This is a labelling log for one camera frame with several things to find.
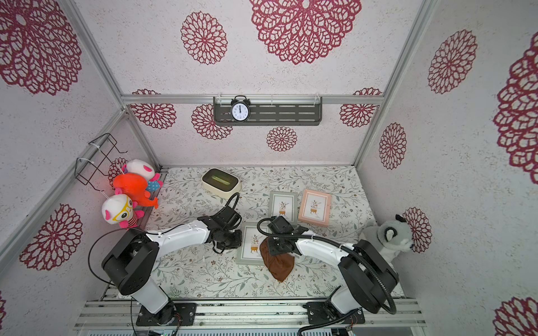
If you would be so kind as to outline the brown cloth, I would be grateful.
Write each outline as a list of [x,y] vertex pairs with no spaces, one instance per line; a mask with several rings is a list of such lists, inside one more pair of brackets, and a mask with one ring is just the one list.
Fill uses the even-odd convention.
[[268,238],[263,240],[259,250],[263,263],[272,276],[279,282],[284,282],[294,269],[295,257],[289,254],[272,256],[269,251]]

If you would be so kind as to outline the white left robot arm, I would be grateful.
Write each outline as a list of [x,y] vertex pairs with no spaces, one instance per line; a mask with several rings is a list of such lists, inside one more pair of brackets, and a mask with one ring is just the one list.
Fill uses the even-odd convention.
[[102,269],[121,295],[140,303],[148,313],[171,315],[174,304],[152,279],[157,260],[190,246],[211,244],[215,253],[242,245],[241,215],[225,206],[212,216],[178,225],[165,231],[126,230],[102,261]]

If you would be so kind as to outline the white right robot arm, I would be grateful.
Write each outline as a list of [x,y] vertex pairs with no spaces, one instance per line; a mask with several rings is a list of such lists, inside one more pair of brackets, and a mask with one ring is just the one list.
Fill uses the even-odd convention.
[[271,255],[306,256],[340,272],[344,284],[327,299],[326,309],[330,312],[343,316],[363,309],[372,314],[381,310],[396,314],[392,291],[399,283],[399,276],[371,243],[336,242],[308,228],[294,227],[283,216],[264,218],[256,228],[268,238]]

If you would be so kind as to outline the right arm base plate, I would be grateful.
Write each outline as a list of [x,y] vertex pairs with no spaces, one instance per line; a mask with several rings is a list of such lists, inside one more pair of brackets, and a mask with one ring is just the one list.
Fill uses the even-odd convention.
[[[328,323],[344,315],[344,313],[340,313],[327,301],[310,301],[305,303],[303,308],[307,310],[308,322],[311,325]],[[355,312],[352,316],[342,320],[342,323],[365,324],[365,321],[364,313],[362,309],[359,308],[358,312]]]

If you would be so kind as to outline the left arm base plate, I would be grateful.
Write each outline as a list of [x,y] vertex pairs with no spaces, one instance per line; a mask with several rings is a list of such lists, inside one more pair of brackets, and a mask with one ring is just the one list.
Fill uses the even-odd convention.
[[152,314],[147,308],[141,307],[136,326],[192,326],[196,316],[196,303],[168,302],[161,311]]

